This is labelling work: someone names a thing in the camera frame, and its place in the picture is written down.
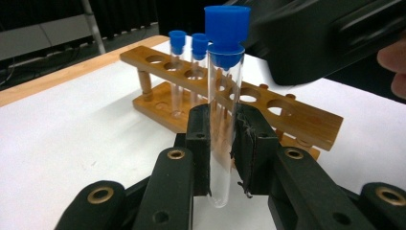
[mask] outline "finger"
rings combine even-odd
[[[406,99],[406,74],[396,74],[391,87],[395,95],[401,99]]]
[[[406,37],[380,50],[377,60],[382,67],[388,70],[406,74]]]

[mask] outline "test tube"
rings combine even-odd
[[[192,75],[191,80],[199,80],[203,77],[203,72],[200,70],[207,67],[207,46],[209,40],[205,34],[192,34]],[[191,91],[191,108],[202,104],[202,96]]]
[[[169,32],[170,39],[170,65],[169,71],[177,71],[182,68],[183,48],[186,43],[186,33],[183,31]],[[175,83],[170,84],[170,95],[172,102],[173,118],[180,118],[182,115],[183,87]]]
[[[250,9],[237,6],[206,7],[210,109],[210,189],[208,199],[216,208],[228,202],[232,170],[231,149],[235,138],[235,118],[241,87],[244,48]]]

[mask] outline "blue test tube cap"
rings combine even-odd
[[[183,31],[169,32],[170,48],[175,55],[183,54],[183,47],[186,44],[186,33]]]
[[[209,39],[205,34],[192,34],[192,55],[195,60],[206,57]]]
[[[208,50],[216,54],[243,53],[239,44],[248,37],[250,8],[242,6],[210,6],[205,9],[205,30],[213,43]],[[216,65],[228,69],[241,57],[216,57]]]

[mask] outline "wooden test tube rack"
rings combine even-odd
[[[207,69],[199,68],[192,71],[192,64],[184,60],[180,65],[173,66],[170,55],[145,46],[124,52],[120,58],[138,70],[143,94],[133,100],[134,107],[173,132],[186,132],[191,109],[189,91],[207,97]],[[187,89],[184,90],[183,113],[180,117],[171,116],[170,83],[163,82],[152,88],[149,74]],[[241,101],[241,103],[259,109],[269,125],[277,131],[283,146],[307,150],[315,159],[318,158],[320,151],[313,146],[330,150],[343,122],[342,117],[298,102],[292,95],[276,94],[266,87],[243,82],[240,94],[256,99],[254,102]],[[271,107],[280,108],[281,114],[273,113]]]

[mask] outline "white table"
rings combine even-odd
[[[169,44],[155,49],[168,52]],[[246,57],[243,76],[344,117],[318,160],[337,184],[356,193],[368,182],[406,190],[406,105],[324,79],[280,87],[254,57]],[[140,94],[135,67],[117,61],[0,107],[0,229],[53,229],[85,186],[113,180],[127,188],[149,176],[175,134],[132,107]],[[193,229],[275,228],[267,196],[248,199],[237,181],[233,172],[223,209],[194,199]]]

